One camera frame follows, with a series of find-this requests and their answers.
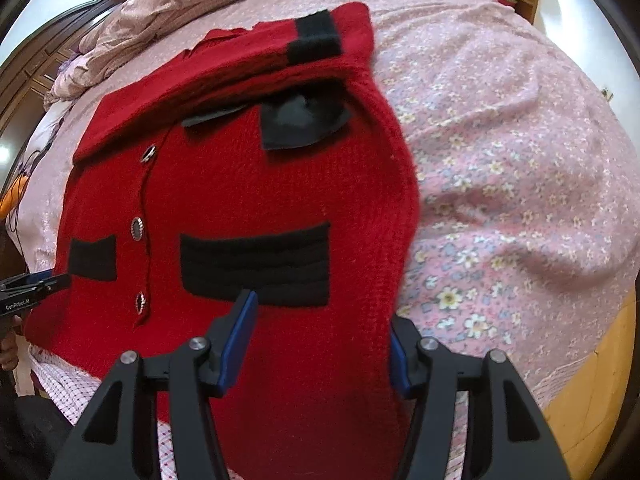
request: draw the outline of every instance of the bed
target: bed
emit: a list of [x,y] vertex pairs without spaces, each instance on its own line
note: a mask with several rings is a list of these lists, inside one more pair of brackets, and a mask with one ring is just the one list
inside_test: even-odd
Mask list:
[[[503,348],[545,408],[572,475],[588,478],[631,366],[638,161],[598,89],[493,0],[127,2],[84,38],[83,56],[47,95],[48,104],[76,101],[20,204],[29,268],[54,262],[71,158],[105,94],[212,28],[250,28],[349,1],[370,8],[374,77],[420,187],[398,312],[455,351]],[[464,432],[461,416],[451,479]]]

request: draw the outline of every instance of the human hand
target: human hand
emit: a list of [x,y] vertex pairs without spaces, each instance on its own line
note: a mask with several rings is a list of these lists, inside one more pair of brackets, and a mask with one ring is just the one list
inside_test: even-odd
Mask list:
[[[12,320],[13,326],[19,326],[22,320],[18,316],[14,316]],[[10,372],[15,370],[18,366],[18,344],[15,341],[14,330],[9,330],[9,333],[0,342],[0,365],[2,370]]]

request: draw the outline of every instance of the yellow floor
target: yellow floor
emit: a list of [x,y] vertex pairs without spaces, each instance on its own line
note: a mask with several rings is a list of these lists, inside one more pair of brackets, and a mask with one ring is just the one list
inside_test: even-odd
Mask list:
[[620,414],[636,332],[636,295],[629,294],[595,352],[545,410],[574,480],[588,480]]

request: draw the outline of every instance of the finger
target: finger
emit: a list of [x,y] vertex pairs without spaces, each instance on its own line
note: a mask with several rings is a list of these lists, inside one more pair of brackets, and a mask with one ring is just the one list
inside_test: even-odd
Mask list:
[[16,348],[17,344],[15,342],[15,332],[13,330],[11,330],[4,339],[2,339],[2,342],[0,342],[0,351],[5,352],[11,348]]
[[11,361],[9,361],[7,364],[2,365],[2,370],[4,370],[5,372],[12,372],[17,367],[18,367],[18,358],[16,357],[15,359],[12,359]]
[[14,359],[17,359],[17,358],[18,358],[18,349],[17,348],[8,350],[6,352],[2,352],[2,353],[0,353],[0,365],[9,364],[11,361],[13,361]]

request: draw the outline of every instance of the black pants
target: black pants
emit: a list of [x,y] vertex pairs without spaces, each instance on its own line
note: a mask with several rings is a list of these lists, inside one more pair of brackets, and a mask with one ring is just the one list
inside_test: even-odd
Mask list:
[[47,480],[71,429],[51,400],[0,396],[0,479]]

